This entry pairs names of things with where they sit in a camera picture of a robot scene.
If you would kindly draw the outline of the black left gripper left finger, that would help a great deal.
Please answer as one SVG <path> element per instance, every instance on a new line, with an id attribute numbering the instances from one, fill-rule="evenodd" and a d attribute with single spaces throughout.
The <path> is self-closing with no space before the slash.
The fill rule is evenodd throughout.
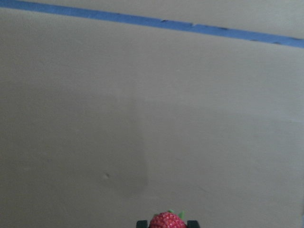
<path id="1" fill-rule="evenodd" d="M 147 220 L 139 220 L 136 222 L 136 228 L 148 228 L 149 224 Z"/>

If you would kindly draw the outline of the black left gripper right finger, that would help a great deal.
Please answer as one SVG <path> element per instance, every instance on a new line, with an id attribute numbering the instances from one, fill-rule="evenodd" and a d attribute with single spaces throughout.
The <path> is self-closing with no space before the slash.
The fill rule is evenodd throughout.
<path id="1" fill-rule="evenodd" d="M 188 220 L 187 228 L 200 228 L 199 222 L 197 220 Z"/>

